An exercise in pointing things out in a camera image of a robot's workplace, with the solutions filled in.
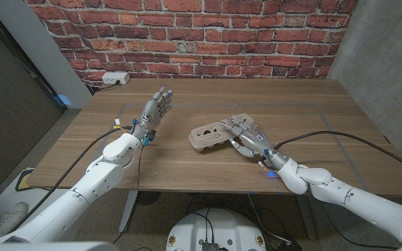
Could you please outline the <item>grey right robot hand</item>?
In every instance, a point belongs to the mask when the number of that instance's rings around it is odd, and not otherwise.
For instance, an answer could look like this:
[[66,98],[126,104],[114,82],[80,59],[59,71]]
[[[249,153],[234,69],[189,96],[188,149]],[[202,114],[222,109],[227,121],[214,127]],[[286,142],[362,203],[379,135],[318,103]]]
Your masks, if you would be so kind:
[[253,158],[256,155],[267,156],[269,153],[272,144],[267,136],[256,130],[245,120],[233,116],[230,122],[219,122],[218,124],[233,134],[229,141],[243,156]]

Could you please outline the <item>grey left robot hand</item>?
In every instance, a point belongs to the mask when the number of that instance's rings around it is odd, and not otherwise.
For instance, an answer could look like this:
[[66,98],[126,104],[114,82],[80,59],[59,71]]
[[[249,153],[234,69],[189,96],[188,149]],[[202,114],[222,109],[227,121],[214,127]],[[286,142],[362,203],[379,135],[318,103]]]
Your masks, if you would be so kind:
[[162,118],[172,108],[172,90],[166,91],[163,86],[146,103],[139,119],[130,131],[130,134],[137,137],[140,141],[144,139],[152,130],[157,129]]

